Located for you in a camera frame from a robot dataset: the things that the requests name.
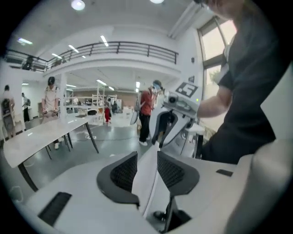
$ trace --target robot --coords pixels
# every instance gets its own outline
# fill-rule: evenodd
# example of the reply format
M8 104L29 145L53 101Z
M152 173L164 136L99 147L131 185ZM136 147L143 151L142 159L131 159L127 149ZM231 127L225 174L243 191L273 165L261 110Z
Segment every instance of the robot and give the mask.
M78 165L33 194L26 205L16 206L35 230L46 234L155 234L158 231L147 217L167 205L163 233L248 233L270 212L293 175L293 132L281 135L268 111L268 103L292 99L292 77L291 65L262 106L277 140L243 156L237 165L164 151L195 121L199 106L194 101L201 95L199 89L182 82L153 111L153 146L139 162L133 152ZM280 86L288 87L286 97ZM278 113L283 114L282 126L292 127L288 112L292 105L286 103L282 110L277 107ZM162 130L165 133L158 142Z

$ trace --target floor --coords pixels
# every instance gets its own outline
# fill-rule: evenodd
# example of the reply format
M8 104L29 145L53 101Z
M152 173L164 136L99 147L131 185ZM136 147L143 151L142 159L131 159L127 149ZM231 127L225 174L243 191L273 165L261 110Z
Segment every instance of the floor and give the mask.
M26 123L26 129L33 128L39 124L39 119L31 120ZM55 177L73 166L113 156L114 154L130 153L133 151L137 151L140 158L150 147L141 146L138 143L136 126L113 127L90 125L90 128L93 136L96 136L99 154L95 151L91 140L86 138L88 135L86 128L80 127L71 132L73 144L71 152L69 152L64 142L60 143L59 150L54 150L54 145L51 144L50 148L52 151L50 155L53 160L50 160L46 150L43 149L24 163L29 175L38 188L50 183ZM33 194L33 191L23 179L19 169L11 168L8 165L3 156L2 149L0 150L0 154L0 177L4 185L13 199L26 202Z

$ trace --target black slot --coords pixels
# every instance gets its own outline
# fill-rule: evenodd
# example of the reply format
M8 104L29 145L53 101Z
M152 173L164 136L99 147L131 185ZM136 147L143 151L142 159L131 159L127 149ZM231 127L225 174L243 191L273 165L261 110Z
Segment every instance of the black slot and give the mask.
M53 226L71 196L71 194L66 192L58 192L42 210L38 217L50 226Z
M229 177L231 177L233 175L233 172L228 171L228 170L224 170L224 169L219 169L216 172L219 174L222 174L224 176L229 176Z

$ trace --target black t-shirt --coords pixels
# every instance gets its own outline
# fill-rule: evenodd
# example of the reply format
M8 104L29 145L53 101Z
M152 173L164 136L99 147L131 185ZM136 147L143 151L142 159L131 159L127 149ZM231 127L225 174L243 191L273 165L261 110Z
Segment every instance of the black t-shirt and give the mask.
M204 160L231 164L275 139L260 105L287 68L277 35L261 13L244 11L234 23L237 33L229 51L229 71L219 82L232 91L232 103L202 151Z

